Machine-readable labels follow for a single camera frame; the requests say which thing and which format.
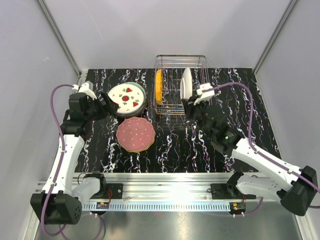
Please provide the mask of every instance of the black marble surface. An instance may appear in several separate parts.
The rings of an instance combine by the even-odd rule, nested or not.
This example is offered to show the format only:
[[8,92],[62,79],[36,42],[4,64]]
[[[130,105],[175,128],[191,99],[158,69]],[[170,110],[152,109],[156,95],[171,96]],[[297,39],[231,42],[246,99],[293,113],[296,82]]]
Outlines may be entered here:
[[[255,144],[280,157],[276,140],[264,107],[257,81],[251,68],[209,68],[209,79],[215,85],[240,82],[247,85],[254,100],[252,139]],[[198,70],[192,70],[198,84]],[[153,106],[154,69],[90,69],[87,81],[93,90],[107,92],[125,82],[137,82],[147,91],[148,107],[141,117],[150,121],[156,132],[154,144],[140,153],[127,152],[120,147],[116,138],[121,118],[107,117],[95,121],[92,131],[82,150],[76,172],[101,171],[104,173],[213,173],[254,172],[246,163],[223,156],[216,152],[204,138],[197,124],[184,116],[162,116]],[[248,134],[250,109],[249,96],[238,86],[224,88],[212,98],[216,113],[226,115],[229,123]]]

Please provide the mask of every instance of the plate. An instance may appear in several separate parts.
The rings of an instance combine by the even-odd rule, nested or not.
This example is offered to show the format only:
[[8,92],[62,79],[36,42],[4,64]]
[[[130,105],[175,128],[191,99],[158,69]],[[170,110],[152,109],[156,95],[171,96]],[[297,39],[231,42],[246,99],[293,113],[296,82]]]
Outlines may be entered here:
[[156,132],[152,124],[142,117],[132,117],[121,123],[116,138],[127,152],[139,153],[147,150],[155,141]]
[[192,75],[190,68],[187,67],[182,75],[180,83],[180,97],[189,99],[192,96]]
[[124,119],[128,119],[128,118],[131,118],[131,117],[139,116],[146,109],[147,104],[148,104],[147,100],[145,100],[143,105],[141,105],[141,107],[137,111],[134,111],[132,113],[127,113],[127,114],[116,113],[116,115],[118,117],[121,117],[121,118],[124,118]]
[[119,105],[117,115],[135,115],[141,111],[141,107],[146,103],[146,96],[140,87],[134,84],[123,83],[113,87],[108,96]]
[[155,74],[155,102],[162,105],[162,69]]

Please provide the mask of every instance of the white plate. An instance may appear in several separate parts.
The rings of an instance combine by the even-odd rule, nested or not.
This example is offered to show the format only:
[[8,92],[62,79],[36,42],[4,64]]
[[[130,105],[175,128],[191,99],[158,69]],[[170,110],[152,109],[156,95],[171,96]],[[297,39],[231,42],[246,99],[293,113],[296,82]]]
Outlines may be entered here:
[[185,80],[181,78],[180,82],[180,98],[181,100],[185,98]]
[[145,94],[134,84],[123,83],[113,87],[108,96],[119,105],[117,114],[132,114],[144,104]]
[[190,68],[187,67],[182,75],[180,83],[181,99],[189,99],[192,96],[192,75]]

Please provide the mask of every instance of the yellow plate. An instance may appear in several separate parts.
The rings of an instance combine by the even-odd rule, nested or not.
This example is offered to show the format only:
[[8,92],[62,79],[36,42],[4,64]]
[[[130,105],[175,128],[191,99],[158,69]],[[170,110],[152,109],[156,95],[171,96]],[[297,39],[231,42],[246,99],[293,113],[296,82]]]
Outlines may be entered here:
[[155,75],[155,102],[162,105],[162,69],[156,71]]

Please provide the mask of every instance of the metal floor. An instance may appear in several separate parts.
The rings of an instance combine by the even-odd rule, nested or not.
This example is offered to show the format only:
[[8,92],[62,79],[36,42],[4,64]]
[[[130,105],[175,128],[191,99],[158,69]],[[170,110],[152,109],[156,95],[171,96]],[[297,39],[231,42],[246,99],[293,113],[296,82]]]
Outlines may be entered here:
[[[248,210],[256,203],[249,203]],[[104,232],[98,240],[302,240],[296,218],[281,205],[264,202],[259,212],[247,217],[223,217],[212,212],[116,212],[102,216]],[[51,233],[57,226],[47,226]],[[64,231],[70,240],[91,240],[99,220],[83,216]],[[63,240],[45,236],[40,228],[36,240]]]

